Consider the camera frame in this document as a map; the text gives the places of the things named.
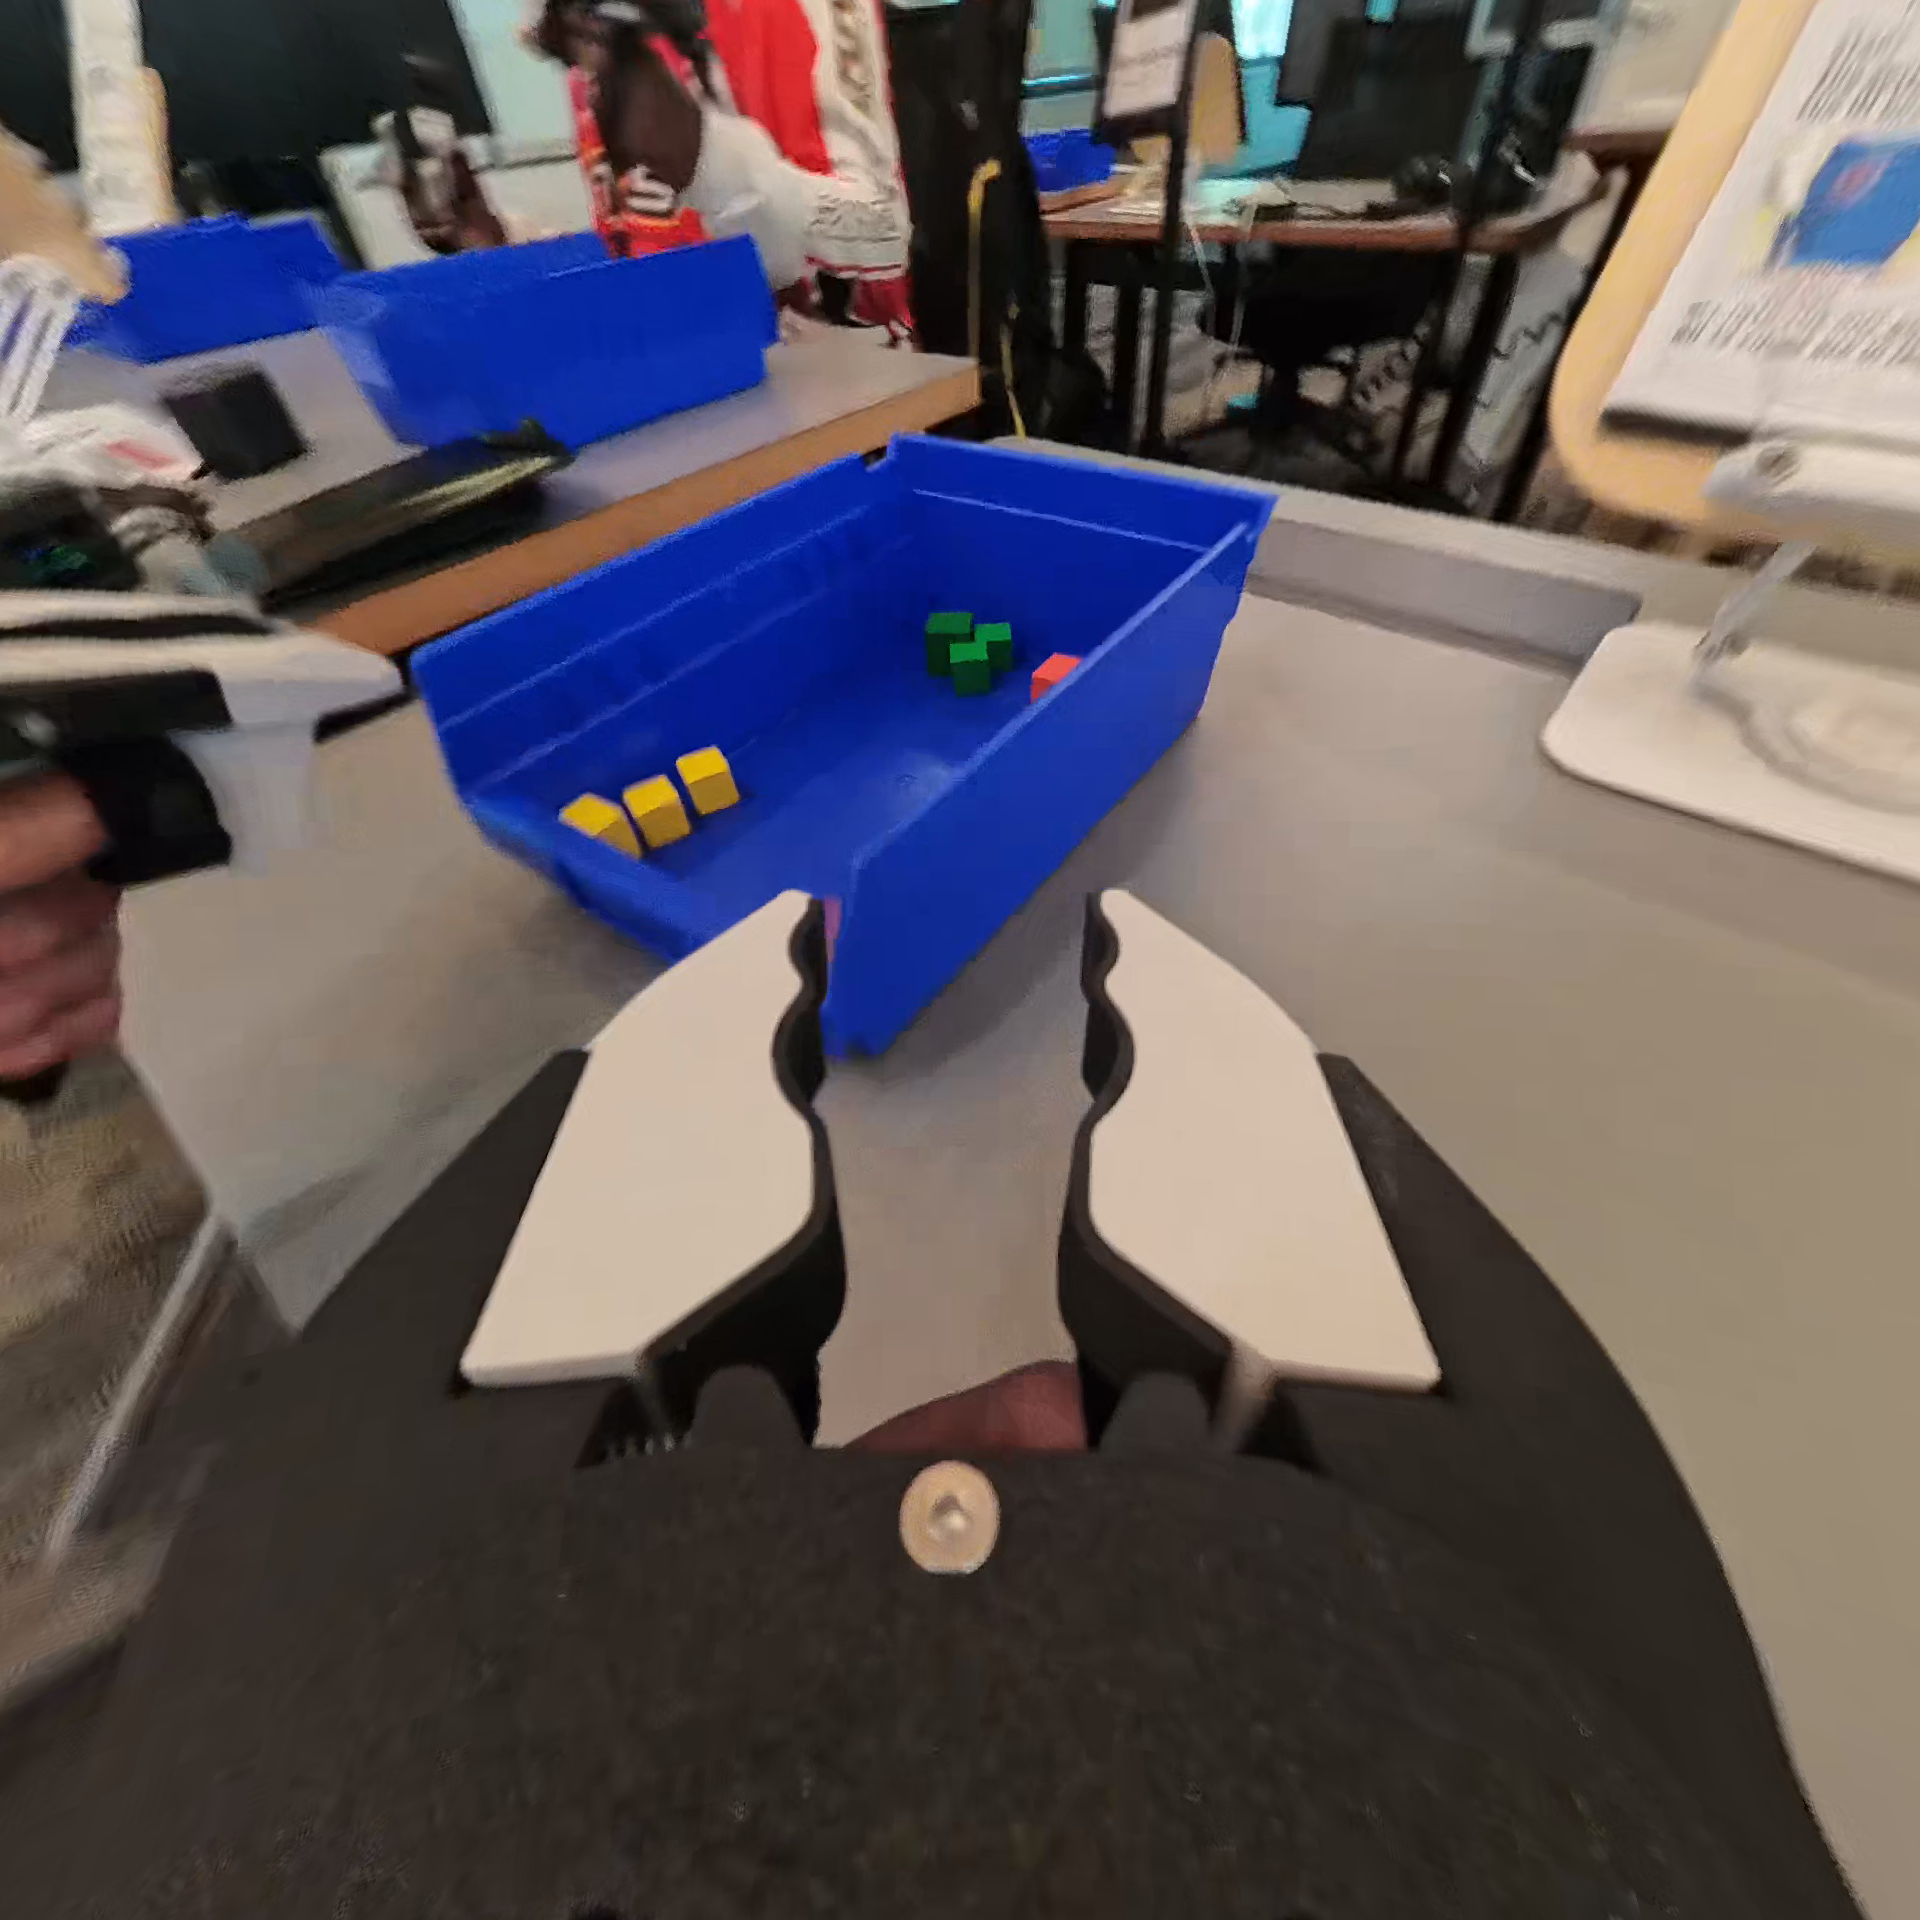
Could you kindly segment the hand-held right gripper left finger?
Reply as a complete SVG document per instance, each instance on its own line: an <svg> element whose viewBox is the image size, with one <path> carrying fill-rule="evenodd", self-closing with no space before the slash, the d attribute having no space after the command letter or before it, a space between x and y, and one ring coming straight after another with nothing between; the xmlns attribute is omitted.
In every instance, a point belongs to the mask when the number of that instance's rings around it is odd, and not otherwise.
<svg viewBox="0 0 1920 1920"><path fill-rule="evenodd" d="M473 1388L818 1362L845 1303L822 901L782 891L584 1050L462 1356Z"/></svg>

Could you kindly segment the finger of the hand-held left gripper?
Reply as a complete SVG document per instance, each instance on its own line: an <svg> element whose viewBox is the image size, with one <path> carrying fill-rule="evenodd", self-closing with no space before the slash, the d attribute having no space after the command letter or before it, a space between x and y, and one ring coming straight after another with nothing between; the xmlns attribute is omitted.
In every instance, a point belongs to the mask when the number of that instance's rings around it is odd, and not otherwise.
<svg viewBox="0 0 1920 1920"><path fill-rule="evenodd" d="M332 636L187 636L158 655L219 683L230 733L313 736L332 717L401 696L391 661Z"/></svg>

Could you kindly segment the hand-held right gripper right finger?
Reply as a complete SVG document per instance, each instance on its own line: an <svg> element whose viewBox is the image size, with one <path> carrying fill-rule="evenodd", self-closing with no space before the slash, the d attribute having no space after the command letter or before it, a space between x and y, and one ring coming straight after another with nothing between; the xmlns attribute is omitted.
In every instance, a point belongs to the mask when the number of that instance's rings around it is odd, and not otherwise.
<svg viewBox="0 0 1920 1920"><path fill-rule="evenodd" d="M1445 1370L1323 1055L1250 978L1120 890L1088 898L1084 1090L1058 1255L1080 1365L1205 1405L1278 1383L1426 1394Z"/></svg>

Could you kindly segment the person's left hand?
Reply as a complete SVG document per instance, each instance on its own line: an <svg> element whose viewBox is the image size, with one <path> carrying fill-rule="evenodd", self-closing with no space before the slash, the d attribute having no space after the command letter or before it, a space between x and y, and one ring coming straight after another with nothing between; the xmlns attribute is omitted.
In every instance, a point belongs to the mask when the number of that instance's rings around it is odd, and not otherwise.
<svg viewBox="0 0 1920 1920"><path fill-rule="evenodd" d="M126 1015L121 896L78 782L3 782L3 1102L35 1107L114 1046Z"/></svg>

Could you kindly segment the black laptop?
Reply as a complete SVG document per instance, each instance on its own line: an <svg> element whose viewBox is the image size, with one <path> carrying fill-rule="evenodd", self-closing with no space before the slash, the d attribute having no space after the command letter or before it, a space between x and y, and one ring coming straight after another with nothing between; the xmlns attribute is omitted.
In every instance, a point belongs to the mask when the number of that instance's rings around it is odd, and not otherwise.
<svg viewBox="0 0 1920 1920"><path fill-rule="evenodd" d="M534 527L547 484L576 450L522 422L417 450L277 512L224 529L208 570L264 608L368 587L399 573L441 565Z"/></svg>

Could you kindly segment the black box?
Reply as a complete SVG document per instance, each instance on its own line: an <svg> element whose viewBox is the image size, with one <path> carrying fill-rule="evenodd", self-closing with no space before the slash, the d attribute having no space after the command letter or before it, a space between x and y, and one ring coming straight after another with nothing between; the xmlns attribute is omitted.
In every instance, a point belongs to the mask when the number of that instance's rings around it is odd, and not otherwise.
<svg viewBox="0 0 1920 1920"><path fill-rule="evenodd" d="M219 363L160 390L160 405L225 484L276 474L312 454L282 386L254 363Z"/></svg>

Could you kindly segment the large black screen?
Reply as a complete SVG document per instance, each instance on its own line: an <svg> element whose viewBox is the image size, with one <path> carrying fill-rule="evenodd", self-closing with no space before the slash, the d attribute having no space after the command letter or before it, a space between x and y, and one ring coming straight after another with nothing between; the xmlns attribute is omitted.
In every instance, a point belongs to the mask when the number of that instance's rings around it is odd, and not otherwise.
<svg viewBox="0 0 1920 1920"><path fill-rule="evenodd" d="M179 164L360 143L411 91L410 58L441 76L459 130L493 130L447 5L142 5L142 49Z"/></svg>

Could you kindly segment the white and wooden book stand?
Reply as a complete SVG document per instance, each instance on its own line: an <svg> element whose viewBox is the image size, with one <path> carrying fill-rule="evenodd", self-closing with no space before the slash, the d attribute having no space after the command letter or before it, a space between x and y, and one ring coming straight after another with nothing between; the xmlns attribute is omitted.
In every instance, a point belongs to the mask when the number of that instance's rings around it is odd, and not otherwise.
<svg viewBox="0 0 1920 1920"><path fill-rule="evenodd" d="M1708 544L1770 544L1703 628L1607 635L1545 724L1588 784L1843 867L1918 883L1918 663L1764 636L1813 557L1918 565L1918 443L1730 440L1607 416L1627 353L1719 195L1816 5L1741 5L1559 361L1548 428L1597 502Z"/></svg>

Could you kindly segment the black garment with yellow trim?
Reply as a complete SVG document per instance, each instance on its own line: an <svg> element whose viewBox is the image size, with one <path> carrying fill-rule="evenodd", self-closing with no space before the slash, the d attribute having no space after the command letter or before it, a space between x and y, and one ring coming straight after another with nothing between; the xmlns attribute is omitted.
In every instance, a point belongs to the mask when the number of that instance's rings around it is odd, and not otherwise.
<svg viewBox="0 0 1920 1920"><path fill-rule="evenodd" d="M988 435L1051 416L1051 250L1024 141L1033 5L887 5L920 349L979 373Z"/></svg>

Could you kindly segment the wooden top office table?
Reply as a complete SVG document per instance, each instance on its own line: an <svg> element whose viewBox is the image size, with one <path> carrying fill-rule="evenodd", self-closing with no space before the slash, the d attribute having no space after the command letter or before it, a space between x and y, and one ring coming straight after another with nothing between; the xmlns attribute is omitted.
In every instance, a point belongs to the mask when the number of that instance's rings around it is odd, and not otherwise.
<svg viewBox="0 0 1920 1920"><path fill-rule="evenodd" d="M1389 259L1440 259L1440 308L1447 318L1471 259L1484 259L1485 277L1472 308L1471 335L1453 361L1453 390L1426 449L1416 497L1445 497L1453 462L1493 365L1501 323L1510 322L1522 264L1548 252L1561 233L1600 204L1604 182L1588 156L1566 156L1518 210L1463 233L1447 210L1382 213L1374 182L1330 182L1332 204L1295 207L1278 182L1240 182L1235 200L1209 195L1185 204L1177 229L1165 229L1165 187L1154 169L1123 169L1105 182L1043 195L1043 226L1061 252L1061 323L1064 347L1088 342L1090 288L1117 292L1115 314L1115 398L1110 438L1126 454L1164 454L1165 435L1165 365L1173 353L1173 300L1191 280L1181 250L1275 244L1285 252L1344 252Z"/></svg>

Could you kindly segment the black framed sign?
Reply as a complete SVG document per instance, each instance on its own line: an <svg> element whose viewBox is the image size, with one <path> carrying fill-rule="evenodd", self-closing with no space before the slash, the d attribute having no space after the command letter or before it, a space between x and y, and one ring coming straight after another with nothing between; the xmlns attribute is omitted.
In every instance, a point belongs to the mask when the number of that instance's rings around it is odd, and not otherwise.
<svg viewBox="0 0 1920 1920"><path fill-rule="evenodd" d="M1173 139L1189 107L1202 5L1117 5L1110 15L1090 130L1110 146Z"/></svg>

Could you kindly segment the printed instruction sheet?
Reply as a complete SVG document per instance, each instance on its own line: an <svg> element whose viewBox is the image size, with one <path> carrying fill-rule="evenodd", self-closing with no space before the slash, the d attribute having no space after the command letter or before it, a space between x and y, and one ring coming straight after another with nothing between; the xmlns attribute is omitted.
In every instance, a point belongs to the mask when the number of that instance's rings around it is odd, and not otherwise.
<svg viewBox="0 0 1920 1920"><path fill-rule="evenodd" d="M1918 443L1918 5L1816 5L1607 416Z"/></svg>

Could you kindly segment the black monitor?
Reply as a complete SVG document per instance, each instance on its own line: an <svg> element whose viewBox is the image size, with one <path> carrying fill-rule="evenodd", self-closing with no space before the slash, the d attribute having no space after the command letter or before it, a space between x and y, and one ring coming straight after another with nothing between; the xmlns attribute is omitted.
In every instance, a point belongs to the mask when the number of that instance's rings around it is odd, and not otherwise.
<svg viewBox="0 0 1920 1920"><path fill-rule="evenodd" d="M1298 182L1402 181L1426 164L1463 168L1485 83L1471 54L1477 5L1332 5L1291 164Z"/></svg>

